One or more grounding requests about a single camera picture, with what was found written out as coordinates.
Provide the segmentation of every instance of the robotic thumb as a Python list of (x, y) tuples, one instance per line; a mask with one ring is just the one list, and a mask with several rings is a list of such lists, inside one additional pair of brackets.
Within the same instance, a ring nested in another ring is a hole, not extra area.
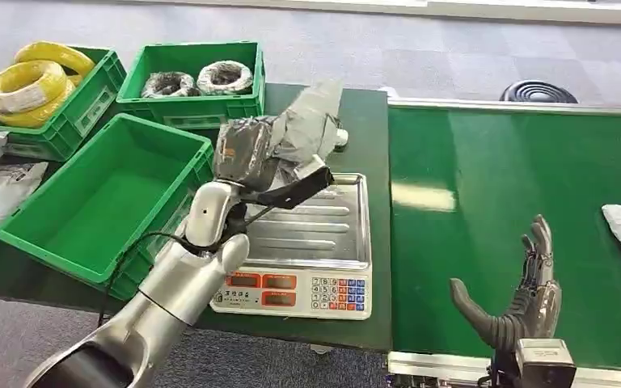
[(512, 351), (516, 338), (525, 332), (518, 316), (504, 314), (492, 317), (482, 310), (467, 293), (467, 287), (460, 279), (450, 279), (451, 300), (475, 329), (477, 335), (489, 346), (499, 351)]

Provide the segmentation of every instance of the yellow wire coil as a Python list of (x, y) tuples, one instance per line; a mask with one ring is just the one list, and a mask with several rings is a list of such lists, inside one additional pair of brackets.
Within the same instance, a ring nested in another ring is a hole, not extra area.
[(56, 62), (29, 61), (0, 73), (0, 114), (27, 112), (45, 105), (65, 89), (65, 71)]
[(80, 76), (79, 82), (94, 69), (94, 62), (88, 56), (74, 48), (53, 42), (41, 41), (28, 44), (15, 54), (16, 62), (36, 60), (54, 61), (74, 70)]
[(73, 85), (79, 86), (79, 84), (82, 83), (82, 80), (84, 79), (84, 77), (77, 74), (77, 75), (69, 75), (68, 79), (73, 83)]
[(38, 128), (65, 103), (65, 100), (73, 93), (74, 89), (75, 85), (72, 81), (66, 79), (64, 91), (53, 101), (29, 112), (0, 115), (0, 121), (12, 127)]

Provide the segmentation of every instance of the gray carpet floor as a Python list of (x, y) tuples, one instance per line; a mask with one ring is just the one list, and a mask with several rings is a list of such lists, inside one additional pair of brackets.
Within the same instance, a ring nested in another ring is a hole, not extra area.
[[(581, 103), (621, 105), (621, 27), (517, 24), (252, 8), (0, 1), (0, 69), (34, 40), (112, 47), (129, 68), (149, 43), (257, 40), (270, 82), (342, 78), (402, 96), (498, 99), (539, 78)], [(0, 388), (94, 326), (93, 314), (0, 301)], [(382, 356), (191, 331), (158, 387), (380, 387)]]

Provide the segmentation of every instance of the green plastic crate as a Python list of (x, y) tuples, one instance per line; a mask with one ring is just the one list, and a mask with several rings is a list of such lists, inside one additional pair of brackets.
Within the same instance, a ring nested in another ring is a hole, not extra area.
[[(0, 225), (0, 239), (105, 289), (120, 254), (145, 232), (173, 232), (213, 178), (210, 141), (119, 114)], [(111, 295), (129, 299), (167, 238), (140, 243)]]
[[(254, 77), (251, 94), (141, 98), (142, 88), (151, 73), (182, 71), (196, 79), (207, 65), (225, 60), (243, 63), (251, 69)], [(255, 42), (152, 44), (145, 46), (137, 56), (118, 92), (117, 102), (123, 112), (195, 131), (215, 141), (223, 121), (262, 115), (264, 93), (263, 52)]]
[(106, 48), (71, 47), (85, 53), (96, 66), (41, 127), (9, 127), (0, 122), (0, 131), (10, 132), (6, 154), (68, 160), (116, 98), (126, 75), (117, 54)]

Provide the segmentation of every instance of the conveyor belt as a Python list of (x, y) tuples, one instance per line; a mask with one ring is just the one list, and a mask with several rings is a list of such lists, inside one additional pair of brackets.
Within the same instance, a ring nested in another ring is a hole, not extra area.
[(394, 350), (490, 356), (448, 279), (502, 312), (542, 213), (563, 286), (556, 335), (578, 366), (621, 367), (621, 245), (601, 214), (621, 204), (621, 112), (499, 104), (390, 106)]

